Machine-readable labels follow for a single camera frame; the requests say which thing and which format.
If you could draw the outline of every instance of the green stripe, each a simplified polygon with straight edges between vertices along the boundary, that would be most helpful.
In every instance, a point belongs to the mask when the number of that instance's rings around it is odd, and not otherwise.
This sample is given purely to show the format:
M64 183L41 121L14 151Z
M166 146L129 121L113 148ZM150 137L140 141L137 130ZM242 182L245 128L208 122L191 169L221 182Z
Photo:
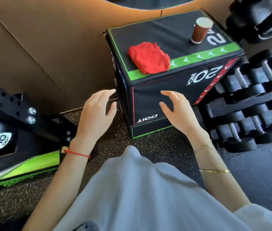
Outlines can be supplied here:
M123 63L123 66L124 66L124 68L125 68L125 70L126 70L126 72L127 72L126 66L125 66L124 61L123 61L123 59L122 59L122 57L121 57L121 54L120 54L120 52L119 52L119 50L118 50L118 47L117 47L117 45L116 45L116 43L115 43L115 40L114 40L114 38L113 38L113 35L112 35L111 32L110 32L110 29L109 29L109 33L110 33L111 38L113 39L113 43L115 44L115 47L116 47L116 49L117 49L117 52L119 53L119 56L120 56L121 61L122 61L122 63Z
M142 136L145 136L145 135L149 135L149 134L152 134L154 132L161 131L161 130L165 130L165 129L169 128L169 127L172 127L172 126L167 126L167 127L161 128L159 130L152 131L152 132L149 132L149 133L146 133L146 134L143 134L143 135L139 135L139 136L136 136L136 137L133 136L133 139L136 139L136 138L139 138L139 137L142 137Z
M48 168L54 165L58 165L60 160L59 155L60 155L59 151L54 151L54 152L46 153L43 155L38 155L26 161L22 165L18 166L11 172L1 176L0 180L9 178L9 177L14 177L20 174L28 173L28 172L40 170L43 168Z
M44 171L40 171L40 172L36 172L36 173L32 173L32 174L28 174L28 175L25 175L25 176L22 176L22 177L17 177L17 178L14 178L14 179L10 179L10 180L7 180L7 181L3 181L3 182L0 182L0 186L12 186L12 185L15 185L25 179L28 179L28 178L31 178L31 177L34 177L36 175L39 175L39 174L42 174L42 173L45 173L45 172L52 172L54 170L57 170L58 167L55 167L55 168L50 168L50 169L47 169L47 170L44 170Z
M196 62L201 62L203 60L219 57L228 53L232 53L234 51L240 50L241 48L236 43L230 43L225 46L221 46L215 49L206 50L194 54L190 54L187 56L183 56L180 58L170 60L170 69L179 68L182 66L187 66ZM144 78L150 76L150 74L143 74L138 69L127 72L131 81L137 80L140 78Z

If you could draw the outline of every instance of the red string bracelet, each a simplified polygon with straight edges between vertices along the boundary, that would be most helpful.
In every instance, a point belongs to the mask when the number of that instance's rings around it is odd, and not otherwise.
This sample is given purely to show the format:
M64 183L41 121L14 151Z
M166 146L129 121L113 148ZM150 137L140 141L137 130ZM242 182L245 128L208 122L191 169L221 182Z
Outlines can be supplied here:
M84 154L80 154L80 153L77 153L77 152L73 152L73 151L70 151L67 147L63 147L64 149L62 149L64 152L68 152L68 153L72 153L72 154L76 154L76 155L82 155L82 156L85 156L85 157L88 157L88 159L90 159L90 156L89 155L84 155Z

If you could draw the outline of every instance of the rubber gym floor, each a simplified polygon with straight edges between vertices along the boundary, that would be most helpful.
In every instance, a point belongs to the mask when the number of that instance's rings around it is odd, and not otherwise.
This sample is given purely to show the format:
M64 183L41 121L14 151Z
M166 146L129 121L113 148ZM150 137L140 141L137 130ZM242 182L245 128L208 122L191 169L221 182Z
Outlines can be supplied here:
M80 113L81 110L77 110L65 116L78 124ZM141 155L153 163L172 164L204 187L192 148L181 132L172 127L132 140L118 107L109 130L97 142L94 158L84 172L81 190L107 159L120 156L128 145L136 146ZM228 153L222 149L219 153L250 201L272 211L272 143L246 153ZM48 177L0 191L0 230L21 230L50 180Z

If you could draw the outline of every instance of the hand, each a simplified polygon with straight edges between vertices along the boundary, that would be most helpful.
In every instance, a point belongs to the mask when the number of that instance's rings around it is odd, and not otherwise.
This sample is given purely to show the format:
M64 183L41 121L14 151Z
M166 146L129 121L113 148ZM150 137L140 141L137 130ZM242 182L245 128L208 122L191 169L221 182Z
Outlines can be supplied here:
M161 91L161 93L168 96L174 105L174 110L171 111L164 102L159 103L163 113L175 128L185 135L197 129L202 129L189 101L184 95L176 91Z
M109 128L116 112L117 103L111 104L106 115L106 104L115 89L94 93L84 104L75 138L90 138L97 141Z

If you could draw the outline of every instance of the mirror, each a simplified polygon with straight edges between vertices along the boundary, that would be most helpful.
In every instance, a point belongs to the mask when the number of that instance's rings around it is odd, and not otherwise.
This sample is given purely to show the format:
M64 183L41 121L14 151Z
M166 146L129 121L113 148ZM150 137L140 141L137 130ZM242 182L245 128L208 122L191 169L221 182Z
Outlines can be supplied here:
M193 0L106 0L133 9L153 10L182 5Z

